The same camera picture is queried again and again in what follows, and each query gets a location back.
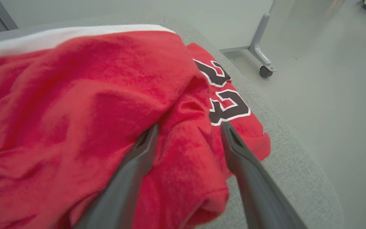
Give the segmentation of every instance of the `white fabric trim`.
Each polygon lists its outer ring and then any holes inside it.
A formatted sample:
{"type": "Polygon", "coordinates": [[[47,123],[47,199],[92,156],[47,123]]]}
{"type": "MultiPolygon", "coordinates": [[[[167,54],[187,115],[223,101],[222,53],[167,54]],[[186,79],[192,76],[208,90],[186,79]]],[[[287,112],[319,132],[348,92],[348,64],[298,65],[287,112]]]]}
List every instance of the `white fabric trim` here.
{"type": "Polygon", "coordinates": [[[52,29],[26,35],[20,38],[0,41],[0,56],[16,55],[47,48],[54,48],[69,39],[81,36],[96,36],[132,31],[167,31],[175,33],[174,31],[160,25],[151,24],[85,26],[52,29]]]}

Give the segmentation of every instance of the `metal stand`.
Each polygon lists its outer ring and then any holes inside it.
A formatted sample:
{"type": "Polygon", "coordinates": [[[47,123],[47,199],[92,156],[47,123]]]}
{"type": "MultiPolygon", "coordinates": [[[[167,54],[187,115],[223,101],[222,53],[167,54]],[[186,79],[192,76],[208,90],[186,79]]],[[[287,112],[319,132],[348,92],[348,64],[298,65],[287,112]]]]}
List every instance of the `metal stand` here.
{"type": "Polygon", "coordinates": [[[276,0],[273,0],[272,6],[270,6],[269,9],[269,13],[266,13],[262,16],[262,19],[258,25],[258,29],[255,32],[250,47],[248,48],[248,50],[252,53],[252,55],[254,55],[263,64],[263,66],[260,69],[261,77],[270,77],[272,73],[276,71],[276,68],[272,64],[272,61],[262,52],[260,45],[263,32],[265,32],[265,28],[268,24],[270,14],[272,13],[273,6],[275,5],[275,3],[276,0]]]}

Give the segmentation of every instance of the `glossy floor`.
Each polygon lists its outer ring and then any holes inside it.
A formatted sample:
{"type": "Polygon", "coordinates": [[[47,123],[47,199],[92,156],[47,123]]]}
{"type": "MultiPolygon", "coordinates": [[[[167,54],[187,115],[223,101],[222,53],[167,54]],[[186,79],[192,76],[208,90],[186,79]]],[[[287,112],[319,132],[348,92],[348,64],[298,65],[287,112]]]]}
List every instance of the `glossy floor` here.
{"type": "Polygon", "coordinates": [[[366,228],[366,10],[358,0],[282,0],[262,41],[277,72],[227,52],[332,182],[344,228],[366,228]]]}

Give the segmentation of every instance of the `gray fabric seat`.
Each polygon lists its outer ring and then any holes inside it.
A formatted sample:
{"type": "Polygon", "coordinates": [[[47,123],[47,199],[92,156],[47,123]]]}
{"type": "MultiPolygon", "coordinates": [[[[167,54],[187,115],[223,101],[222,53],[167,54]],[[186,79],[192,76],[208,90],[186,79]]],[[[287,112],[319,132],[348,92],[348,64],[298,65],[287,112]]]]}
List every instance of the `gray fabric seat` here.
{"type": "MultiPolygon", "coordinates": [[[[272,141],[272,150],[262,164],[272,176],[310,229],[339,229],[343,227],[343,214],[334,188],[317,162],[298,142],[291,129],[263,102],[250,82],[195,28],[164,16],[106,16],[47,24],[37,28],[0,32],[0,40],[15,38],[46,29],[68,26],[95,26],[114,24],[158,24],[174,30],[186,45],[195,42],[209,51],[231,76],[252,112],[258,117],[272,141]]],[[[198,228],[245,229],[244,210],[235,177],[227,180],[230,199],[224,214],[198,228]]]]}

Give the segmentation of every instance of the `whiteboard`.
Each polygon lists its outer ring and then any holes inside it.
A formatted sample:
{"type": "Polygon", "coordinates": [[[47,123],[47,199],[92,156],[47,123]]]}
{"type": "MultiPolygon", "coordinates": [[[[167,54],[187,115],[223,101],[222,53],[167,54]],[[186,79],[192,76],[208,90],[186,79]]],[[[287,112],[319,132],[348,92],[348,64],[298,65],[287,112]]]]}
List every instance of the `whiteboard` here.
{"type": "Polygon", "coordinates": [[[87,17],[157,14],[186,22],[216,48],[249,46],[272,0],[1,0],[19,28],[87,17]]]}

